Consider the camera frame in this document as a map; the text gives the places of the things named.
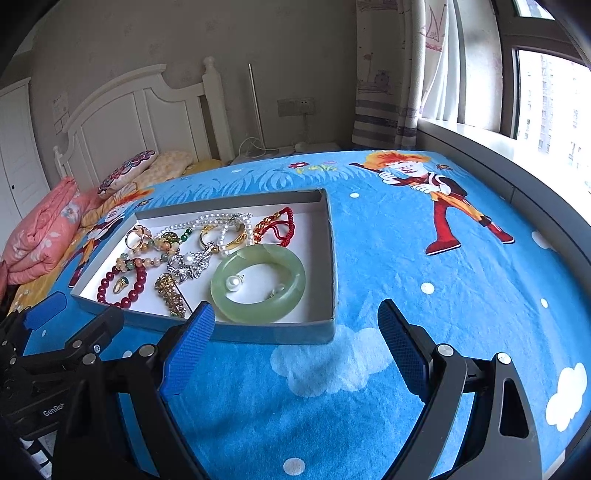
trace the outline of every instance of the silver bolt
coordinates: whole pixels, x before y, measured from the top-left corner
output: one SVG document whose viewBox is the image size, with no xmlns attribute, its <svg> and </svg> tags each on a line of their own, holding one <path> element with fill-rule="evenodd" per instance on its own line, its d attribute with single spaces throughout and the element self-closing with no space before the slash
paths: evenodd
<svg viewBox="0 0 591 480">
<path fill-rule="evenodd" d="M 445 343 L 442 343 L 437 347 L 437 351 L 440 355 L 443 356 L 452 356 L 453 355 L 453 348 Z"/>
<path fill-rule="evenodd" d="M 501 352 L 496 357 L 502 364 L 509 365 L 511 363 L 511 357 L 507 353 Z"/>
<path fill-rule="evenodd" d="M 95 363 L 96 355 L 93 353 L 87 353 L 84 357 L 82 357 L 82 363 L 85 365 L 92 365 Z"/>
<path fill-rule="evenodd" d="M 149 343 L 139 347 L 139 355 L 140 356 L 152 356 L 155 351 L 156 351 L 156 348 L 154 347 L 154 345 L 150 345 Z"/>
</svg>

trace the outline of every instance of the electrical outlet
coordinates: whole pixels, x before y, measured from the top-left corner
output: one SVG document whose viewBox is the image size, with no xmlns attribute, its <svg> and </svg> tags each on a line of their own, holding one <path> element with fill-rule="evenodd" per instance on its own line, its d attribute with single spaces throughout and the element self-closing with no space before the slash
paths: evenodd
<svg viewBox="0 0 591 480">
<path fill-rule="evenodd" d="M 277 113 L 279 116 L 291 115 L 313 115 L 314 114 L 314 99 L 313 98 L 286 98 L 277 100 Z"/>
</svg>

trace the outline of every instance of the bedpost finial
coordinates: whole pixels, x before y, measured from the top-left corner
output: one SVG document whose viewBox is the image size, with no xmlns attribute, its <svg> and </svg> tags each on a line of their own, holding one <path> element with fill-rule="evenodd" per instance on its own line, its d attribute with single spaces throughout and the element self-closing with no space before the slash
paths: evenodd
<svg viewBox="0 0 591 480">
<path fill-rule="evenodd" d="M 214 59 L 213 57 L 205 57 L 203 59 L 203 64 L 205 65 L 205 73 L 213 73 L 216 71 L 215 68 L 215 61 L 216 59 Z"/>
</svg>

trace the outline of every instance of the white headboard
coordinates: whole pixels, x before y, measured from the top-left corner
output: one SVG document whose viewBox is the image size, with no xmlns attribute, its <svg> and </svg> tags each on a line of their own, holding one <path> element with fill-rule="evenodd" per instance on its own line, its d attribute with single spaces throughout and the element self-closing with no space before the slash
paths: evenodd
<svg viewBox="0 0 591 480">
<path fill-rule="evenodd" d="M 203 61 L 203 82 L 174 90 L 162 78 L 165 64 L 125 73 L 91 93 L 62 131 L 68 149 L 53 147 L 62 177 L 81 190 L 97 187 L 125 160 L 144 150 L 184 150 L 198 160 L 212 157 L 200 96 L 205 95 L 220 160 L 234 159 L 222 79 L 213 57 Z"/>
</svg>

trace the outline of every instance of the striped curtain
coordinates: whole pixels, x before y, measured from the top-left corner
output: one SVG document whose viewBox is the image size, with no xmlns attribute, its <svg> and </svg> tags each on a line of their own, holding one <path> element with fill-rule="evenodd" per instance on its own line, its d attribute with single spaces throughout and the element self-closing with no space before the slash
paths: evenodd
<svg viewBox="0 0 591 480">
<path fill-rule="evenodd" d="M 457 38 L 453 0 L 357 0 L 354 144 L 415 148 L 424 107 L 457 120 Z"/>
</svg>

